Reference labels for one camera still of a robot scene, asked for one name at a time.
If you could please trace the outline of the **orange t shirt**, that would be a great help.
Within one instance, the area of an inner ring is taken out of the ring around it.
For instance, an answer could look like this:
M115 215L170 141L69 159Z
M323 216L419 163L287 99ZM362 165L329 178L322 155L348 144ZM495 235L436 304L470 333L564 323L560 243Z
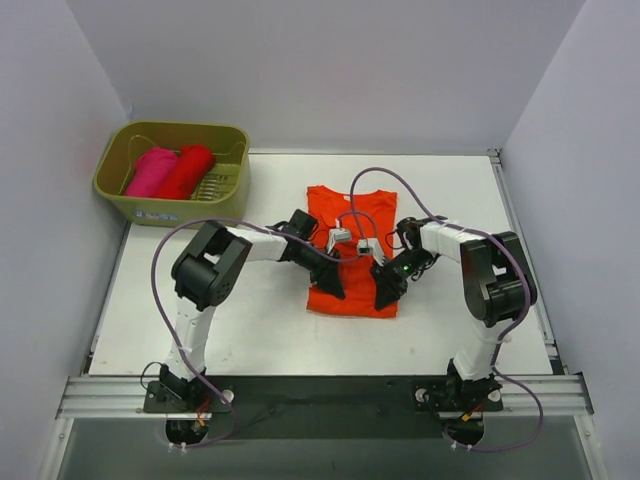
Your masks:
M387 244L386 235L395 227L397 194L377 190L356 195L354 203L356 210L360 212L358 217L351 214L349 196L346 193L335 192L323 185L308 187L308 213L318 221L311 243L319 249L325 248L329 240L329 229L339 225L351 232L350 241L336 246L342 258L356 257L356 244L362 235L377 238L384 254L391 257L393 251ZM372 265L373 259L370 257L341 264L339 273L345 298L338 299L312 287L309 289L307 309L329 316L395 318L398 312L396 303L381 310L375 309L376 284L370 272Z

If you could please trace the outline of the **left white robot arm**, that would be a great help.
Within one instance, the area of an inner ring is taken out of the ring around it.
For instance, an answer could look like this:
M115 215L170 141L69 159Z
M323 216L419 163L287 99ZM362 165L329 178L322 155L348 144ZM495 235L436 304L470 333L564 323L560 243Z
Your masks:
M171 350L154 386L157 400L170 402L182 411L193 410L203 401L208 390L206 343L213 316L231 294L246 263L292 262L308 271L313 286L339 300L346 298L339 276L339 256L310 244L317 226L318 221L300 209L271 228L249 225L240 230L217 220L202 223L171 269L178 299L173 321L161 306L156 278L159 254L154 254L152 295L172 337Z

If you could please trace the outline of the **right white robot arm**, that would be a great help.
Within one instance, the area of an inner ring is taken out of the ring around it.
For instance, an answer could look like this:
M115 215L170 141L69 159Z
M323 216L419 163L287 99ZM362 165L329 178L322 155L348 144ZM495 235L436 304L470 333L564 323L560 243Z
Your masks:
M396 257L375 256L371 275L374 307L382 310L407 292L410 277L440 259L461 268L465 305L474 319L474 339L461 347L436 378L428 396L441 407L474 406L500 388L494 367L502 343L522 323L538 298L519 236L513 231L489 234L466 229L445 217L408 217L397 224L402 251Z

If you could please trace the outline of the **rolled red t shirt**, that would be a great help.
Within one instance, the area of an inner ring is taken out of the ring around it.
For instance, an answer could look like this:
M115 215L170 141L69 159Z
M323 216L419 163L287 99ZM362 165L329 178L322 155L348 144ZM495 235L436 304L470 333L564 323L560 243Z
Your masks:
M177 164L163 180L153 197L188 200L214 165L215 156L207 147L203 145L182 147Z

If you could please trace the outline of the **olive green plastic basket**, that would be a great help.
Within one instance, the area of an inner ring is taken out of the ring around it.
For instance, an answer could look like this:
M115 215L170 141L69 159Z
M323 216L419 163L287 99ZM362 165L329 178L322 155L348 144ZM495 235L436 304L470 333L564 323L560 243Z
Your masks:
M144 153L160 147L179 154L191 145L208 148L215 163L189 199L125 194L134 178L135 163ZM173 227L204 217L240 219L250 187L249 147L248 134L232 125L137 121L114 134L98 164L93 186L128 221L138 225Z

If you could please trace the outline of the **rolled pink t shirt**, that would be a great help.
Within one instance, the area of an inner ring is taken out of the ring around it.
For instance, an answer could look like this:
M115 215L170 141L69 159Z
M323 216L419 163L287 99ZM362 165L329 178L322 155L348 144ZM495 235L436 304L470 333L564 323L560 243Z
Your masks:
M171 150L153 147L136 162L135 172L124 195L151 198L178 163L178 156Z

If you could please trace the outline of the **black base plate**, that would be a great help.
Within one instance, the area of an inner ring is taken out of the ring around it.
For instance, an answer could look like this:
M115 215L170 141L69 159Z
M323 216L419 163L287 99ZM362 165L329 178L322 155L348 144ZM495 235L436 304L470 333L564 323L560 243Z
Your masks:
M157 381L146 414L166 418L172 442L229 440L412 440L437 438L453 422L475 439L485 413L503 409L494 379L435 376L219 376L217 397L196 384L187 399Z

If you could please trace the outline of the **aluminium front rail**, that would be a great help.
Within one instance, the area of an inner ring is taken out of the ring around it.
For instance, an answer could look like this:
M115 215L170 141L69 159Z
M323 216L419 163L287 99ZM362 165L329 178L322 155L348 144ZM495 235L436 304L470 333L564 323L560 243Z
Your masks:
M533 416L538 399L546 416L592 415L594 407L581 375L514 375L501 389L506 416ZM136 377L70 378L57 408L58 419L137 418L145 392Z

